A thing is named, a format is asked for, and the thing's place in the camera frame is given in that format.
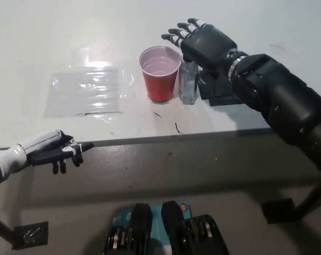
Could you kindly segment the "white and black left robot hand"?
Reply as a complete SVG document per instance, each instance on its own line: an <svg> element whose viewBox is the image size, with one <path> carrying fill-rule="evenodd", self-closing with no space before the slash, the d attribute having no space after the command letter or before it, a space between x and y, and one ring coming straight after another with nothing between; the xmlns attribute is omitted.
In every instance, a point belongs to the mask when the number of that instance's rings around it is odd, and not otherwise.
<svg viewBox="0 0 321 255"><path fill-rule="evenodd" d="M78 143L73 136L59 129L51 129L21 141L6 150L0 150L0 183L26 167L53 165L53 173L66 173L65 160L72 159L79 167L82 153L92 149L92 142Z"/></svg>

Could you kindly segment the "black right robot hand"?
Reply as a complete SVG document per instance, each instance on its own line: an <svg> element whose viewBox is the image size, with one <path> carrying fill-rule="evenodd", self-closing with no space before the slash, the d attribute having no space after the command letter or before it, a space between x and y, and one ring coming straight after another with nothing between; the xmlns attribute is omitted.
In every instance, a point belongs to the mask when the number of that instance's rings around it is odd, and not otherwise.
<svg viewBox="0 0 321 255"><path fill-rule="evenodd" d="M233 62L247 56L226 34L196 18L178 23L161 38L178 47L185 60L195 62L215 78L219 75L228 77Z"/></svg>

